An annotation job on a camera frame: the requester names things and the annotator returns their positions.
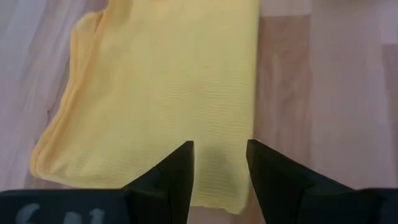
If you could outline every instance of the towel fold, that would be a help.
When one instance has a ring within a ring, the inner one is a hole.
[[[249,190],[257,20],[256,0],[109,0],[85,15],[31,172],[120,188],[194,140],[192,205],[239,213]]]

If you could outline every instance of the yellow cloth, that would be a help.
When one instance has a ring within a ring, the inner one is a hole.
[[[120,188],[195,141],[193,206],[239,213],[249,189],[256,0],[110,0],[72,30],[70,78],[31,172]]]

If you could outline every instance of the wooden floor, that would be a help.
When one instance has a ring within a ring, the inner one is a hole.
[[[398,186],[398,1],[261,0],[254,136],[354,188]],[[67,82],[72,25],[105,0],[0,1],[0,190],[29,174]],[[189,223],[263,223],[192,208]]]

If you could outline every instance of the wooden surface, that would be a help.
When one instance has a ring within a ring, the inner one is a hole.
[[[398,1],[262,0],[254,136],[351,187],[396,187]],[[68,35],[98,0],[0,1],[0,190],[33,178],[30,152],[67,81]],[[189,223],[263,223],[192,208]]]

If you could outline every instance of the yellow towel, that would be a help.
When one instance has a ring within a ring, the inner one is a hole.
[[[70,78],[31,172],[120,188],[195,141],[192,205],[239,213],[252,136],[256,0],[110,0],[72,30]]]

